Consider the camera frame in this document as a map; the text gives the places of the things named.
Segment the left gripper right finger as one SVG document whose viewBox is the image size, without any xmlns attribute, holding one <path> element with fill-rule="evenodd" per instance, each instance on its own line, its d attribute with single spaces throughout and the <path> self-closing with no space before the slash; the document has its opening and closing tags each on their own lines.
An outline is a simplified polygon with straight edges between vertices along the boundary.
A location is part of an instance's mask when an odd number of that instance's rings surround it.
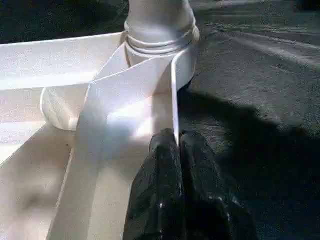
<svg viewBox="0 0 320 240">
<path fill-rule="evenodd" d="M 258 239 L 238 189 L 216 163 L 216 154 L 205 138 L 195 131 L 183 131 L 179 149 L 188 239 Z"/>
</svg>

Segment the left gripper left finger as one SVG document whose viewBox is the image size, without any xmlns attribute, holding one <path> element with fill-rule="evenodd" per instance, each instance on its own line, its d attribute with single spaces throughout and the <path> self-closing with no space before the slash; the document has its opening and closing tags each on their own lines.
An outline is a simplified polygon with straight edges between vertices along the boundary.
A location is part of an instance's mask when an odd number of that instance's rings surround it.
<svg viewBox="0 0 320 240">
<path fill-rule="evenodd" d="M 124 240 L 184 240 L 185 193 L 180 152 L 172 129 L 151 138 L 135 176 L 123 230 Z"/>
</svg>

